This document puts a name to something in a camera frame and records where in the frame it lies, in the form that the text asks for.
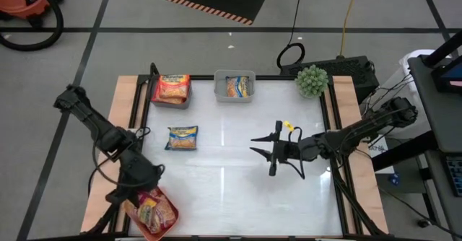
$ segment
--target shop vacuum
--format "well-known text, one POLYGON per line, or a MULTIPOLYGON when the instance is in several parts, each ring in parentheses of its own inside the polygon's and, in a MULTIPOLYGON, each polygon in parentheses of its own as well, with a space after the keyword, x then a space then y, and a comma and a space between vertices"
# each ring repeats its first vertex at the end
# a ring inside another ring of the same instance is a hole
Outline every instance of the shop vacuum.
POLYGON ((0 43, 17 51, 37 51, 53 45, 61 36, 64 27, 63 14, 58 4, 63 0, 0 0, 0 20, 13 18, 26 19, 36 29, 41 28, 43 15, 53 10, 56 16, 56 28, 53 34, 43 42, 21 45, 9 42, 0 34, 0 43))

